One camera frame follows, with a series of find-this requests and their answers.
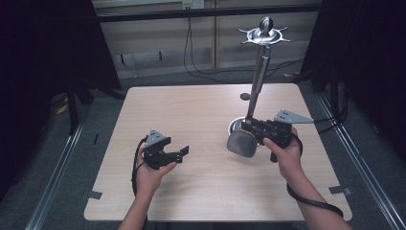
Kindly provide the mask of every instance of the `table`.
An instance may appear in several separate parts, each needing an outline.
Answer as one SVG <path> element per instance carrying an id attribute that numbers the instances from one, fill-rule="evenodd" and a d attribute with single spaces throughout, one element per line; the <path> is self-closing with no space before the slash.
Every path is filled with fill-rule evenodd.
<path id="1" fill-rule="evenodd" d="M 182 164 L 167 174 L 148 210 L 153 221 L 295 221 L 303 220 L 286 191 L 270 150 L 258 147 L 253 158 L 226 148 L 227 127 L 246 115 L 250 84 L 134 87 L 126 96 L 84 216 L 89 220 L 122 220 L 134 194 L 131 172 L 135 149 L 152 129 L 171 137 L 165 152 L 190 146 Z M 282 109 L 310 117 L 296 84 L 265 84 L 256 119 L 272 120 Z M 352 213 L 343 194 L 329 187 L 339 182 L 313 124 L 294 126 L 304 144 L 303 167 L 327 202 Z"/>

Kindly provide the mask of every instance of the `stand base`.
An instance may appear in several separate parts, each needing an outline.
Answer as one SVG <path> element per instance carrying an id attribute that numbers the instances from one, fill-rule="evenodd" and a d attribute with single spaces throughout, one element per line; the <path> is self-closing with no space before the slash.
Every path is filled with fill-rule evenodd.
<path id="1" fill-rule="evenodd" d="M 228 134 L 229 136 L 231 135 L 231 133 L 238 127 L 241 127 L 241 123 L 245 120 L 245 117 L 239 117 L 239 118 L 235 118 L 228 126 Z"/>

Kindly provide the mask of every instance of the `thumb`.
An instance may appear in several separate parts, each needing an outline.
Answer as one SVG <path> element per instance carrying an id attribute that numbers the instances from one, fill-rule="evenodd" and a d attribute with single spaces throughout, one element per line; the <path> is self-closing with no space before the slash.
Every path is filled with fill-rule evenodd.
<path id="1" fill-rule="evenodd" d="M 161 175 L 164 176 L 170 171 L 172 171 L 176 167 L 176 162 L 171 162 L 170 164 L 162 167 L 159 171 L 161 172 Z"/>
<path id="2" fill-rule="evenodd" d="M 281 147 L 279 147 L 277 144 L 275 144 L 269 138 L 266 138 L 266 137 L 263 138 L 263 144 L 265 144 L 266 147 L 268 147 L 270 150 L 275 152 L 275 154 L 277 156 L 279 156 L 281 154 L 281 152 L 283 151 L 283 149 L 281 149 Z"/>
<path id="3" fill-rule="evenodd" d="M 140 150 L 137 152 L 137 165 L 141 165 L 141 163 L 144 162 L 143 152 L 144 152 L 144 148 L 140 148 Z"/>

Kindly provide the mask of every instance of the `gray bracket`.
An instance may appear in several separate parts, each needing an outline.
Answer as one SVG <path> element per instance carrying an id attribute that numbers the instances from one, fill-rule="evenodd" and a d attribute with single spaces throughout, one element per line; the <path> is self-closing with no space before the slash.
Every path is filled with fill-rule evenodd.
<path id="1" fill-rule="evenodd" d="M 275 121 L 288 123 L 288 124 L 312 124 L 314 120 L 311 118 L 306 118 L 299 114 L 290 112 L 286 109 L 282 109 L 277 116 L 275 117 Z"/>
<path id="2" fill-rule="evenodd" d="M 164 140 L 165 138 L 166 136 L 164 134 L 153 129 L 147 137 L 146 148 L 155 145 L 156 143 Z"/>

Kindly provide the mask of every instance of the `gray floor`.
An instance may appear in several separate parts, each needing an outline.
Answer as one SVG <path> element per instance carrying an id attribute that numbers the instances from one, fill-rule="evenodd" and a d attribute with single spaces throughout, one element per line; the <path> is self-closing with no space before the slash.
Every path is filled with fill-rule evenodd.
<path id="1" fill-rule="evenodd" d="M 301 63 L 296 62 L 277 71 L 266 82 L 289 82 L 291 78 L 284 77 L 283 74 L 299 72 L 300 67 Z M 240 69 L 252 70 L 253 67 L 246 66 L 240 67 Z M 248 82 L 252 78 L 253 72 L 236 71 L 212 75 L 194 72 L 194 74 L 195 76 L 189 73 L 177 73 L 124 79 L 121 80 L 124 89 L 122 93 L 125 94 L 126 90 L 132 86 L 213 84 L 222 81 L 227 83 Z M 314 93 L 309 81 L 301 82 L 299 86 L 312 118 L 316 120 L 325 118 L 326 115 L 318 102 L 318 96 L 328 95 L 328 92 Z M 42 229 L 116 229 L 120 224 L 116 221 L 88 221 L 83 217 L 87 199 L 83 198 L 82 194 L 91 191 L 93 187 L 109 138 L 123 105 L 123 101 L 112 99 L 99 91 L 92 91 L 92 93 L 95 96 L 94 103 L 87 107 L 84 105 L 79 107 L 79 114 L 84 114 L 87 109 L 89 113 L 62 180 L 56 189 L 52 205 L 41 224 Z M 329 123 L 316 124 L 319 130 L 328 126 Z M 384 136 L 375 134 L 372 129 L 373 122 L 353 102 L 351 97 L 349 116 L 344 122 L 344 126 L 404 219 L 406 216 L 406 199 L 404 198 L 406 163 L 395 154 Z M 26 227 L 63 152 L 69 138 L 69 127 L 67 112 L 60 115 L 52 114 L 38 143 L 35 158 L 21 174 L 19 182 L 10 188 L 0 204 L 1 229 L 24 229 Z M 322 133 L 321 138 L 340 183 L 351 187 L 353 191 L 351 195 L 347 196 L 353 212 L 350 224 L 354 229 L 391 229 L 334 129 Z M 306 229 L 303 222 L 296 222 L 293 225 L 297 229 Z M 242 225 L 221 225 L 219 223 L 215 226 L 208 223 L 151 223 L 149 225 L 150 228 L 157 229 L 210 229 L 213 227 L 241 229 L 240 226 Z M 285 226 L 278 228 L 278 226 L 267 223 L 250 227 L 252 226 L 247 226 L 247 229 L 286 229 Z"/>

